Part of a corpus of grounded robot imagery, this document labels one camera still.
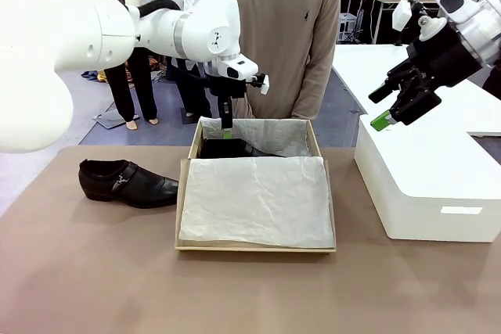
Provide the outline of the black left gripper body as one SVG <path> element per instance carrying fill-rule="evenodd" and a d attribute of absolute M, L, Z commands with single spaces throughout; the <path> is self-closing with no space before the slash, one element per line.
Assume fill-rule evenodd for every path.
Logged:
<path fill-rule="evenodd" d="M 246 91 L 246 81 L 240 77 L 237 70 L 228 70 L 226 76 L 216 76 L 206 73 L 206 87 L 217 97 L 243 98 Z"/>

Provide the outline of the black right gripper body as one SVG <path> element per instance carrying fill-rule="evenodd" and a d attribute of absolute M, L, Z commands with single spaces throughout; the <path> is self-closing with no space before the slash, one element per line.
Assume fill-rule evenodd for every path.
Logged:
<path fill-rule="evenodd" d="M 453 87 L 481 69 L 460 33 L 448 23 L 427 41 L 416 38 L 407 47 L 407 53 L 427 87 Z"/>

